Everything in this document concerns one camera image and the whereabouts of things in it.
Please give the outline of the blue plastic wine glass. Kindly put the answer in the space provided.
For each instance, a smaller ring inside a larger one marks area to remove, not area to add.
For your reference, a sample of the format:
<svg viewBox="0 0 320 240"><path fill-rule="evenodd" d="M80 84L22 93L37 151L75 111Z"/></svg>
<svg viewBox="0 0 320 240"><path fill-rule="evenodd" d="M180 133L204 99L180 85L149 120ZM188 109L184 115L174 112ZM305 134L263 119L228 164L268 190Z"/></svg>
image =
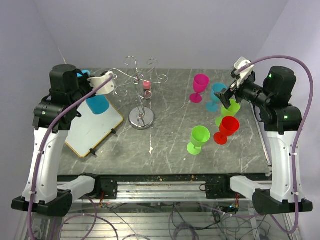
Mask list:
<svg viewBox="0 0 320 240"><path fill-rule="evenodd" d="M109 107L109 101L104 95L95 95L85 100L89 109L95 115L101 115L105 113Z"/></svg>

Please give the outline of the red plastic wine glass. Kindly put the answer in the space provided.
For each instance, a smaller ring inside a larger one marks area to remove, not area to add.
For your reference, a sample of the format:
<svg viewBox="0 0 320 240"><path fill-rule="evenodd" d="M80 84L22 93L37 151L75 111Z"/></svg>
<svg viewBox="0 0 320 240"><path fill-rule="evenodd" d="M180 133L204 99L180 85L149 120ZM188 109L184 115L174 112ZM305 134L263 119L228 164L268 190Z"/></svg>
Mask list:
<svg viewBox="0 0 320 240"><path fill-rule="evenodd" d="M222 119L219 132L214 134L213 139L218 145L225 145L228 142L228 137L232 136L239 128L240 123L235 117L226 116Z"/></svg>

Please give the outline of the light green wine glass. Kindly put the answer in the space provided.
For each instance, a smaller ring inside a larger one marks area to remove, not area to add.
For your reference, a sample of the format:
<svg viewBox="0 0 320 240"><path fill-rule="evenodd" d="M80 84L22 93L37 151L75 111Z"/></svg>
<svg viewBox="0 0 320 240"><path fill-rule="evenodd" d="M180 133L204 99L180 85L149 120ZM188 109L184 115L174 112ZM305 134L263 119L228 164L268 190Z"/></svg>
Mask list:
<svg viewBox="0 0 320 240"><path fill-rule="evenodd" d="M211 133L205 126L195 126L191 131L190 142L187 151L191 155L198 155L202 147L210 140Z"/></svg>

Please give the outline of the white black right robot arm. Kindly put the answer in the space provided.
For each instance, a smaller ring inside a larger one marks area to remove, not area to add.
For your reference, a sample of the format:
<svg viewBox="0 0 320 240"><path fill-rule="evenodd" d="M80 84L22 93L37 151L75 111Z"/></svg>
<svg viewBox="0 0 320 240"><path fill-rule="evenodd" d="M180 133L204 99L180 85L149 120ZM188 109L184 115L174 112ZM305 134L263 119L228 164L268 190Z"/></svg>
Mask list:
<svg viewBox="0 0 320 240"><path fill-rule="evenodd" d="M305 198L302 190L299 149L296 137L302 126L301 111L289 103L296 84L295 73L284 66L273 66L263 85L255 84L254 72L237 85L215 93L224 107L245 100L260 109L260 118L267 133L271 150L272 181L266 187L244 175L236 175L220 186L226 198L236 193L251 200L260 215L311 212L313 203Z"/></svg>

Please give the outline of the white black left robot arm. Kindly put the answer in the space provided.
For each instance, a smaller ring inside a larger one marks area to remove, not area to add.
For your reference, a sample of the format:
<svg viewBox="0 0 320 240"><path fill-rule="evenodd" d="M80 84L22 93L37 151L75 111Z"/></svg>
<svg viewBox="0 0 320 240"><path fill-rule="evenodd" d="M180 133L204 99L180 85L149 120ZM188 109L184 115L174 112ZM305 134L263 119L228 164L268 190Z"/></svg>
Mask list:
<svg viewBox="0 0 320 240"><path fill-rule="evenodd" d="M58 185L62 150L72 121L80 117L79 100L92 91L88 74L74 65L60 64L49 73L49 95L34 109L34 150L29 177L21 196L13 199L13 210L49 217L64 217L73 201L87 195L98 198L102 186L97 176L83 173Z"/></svg>

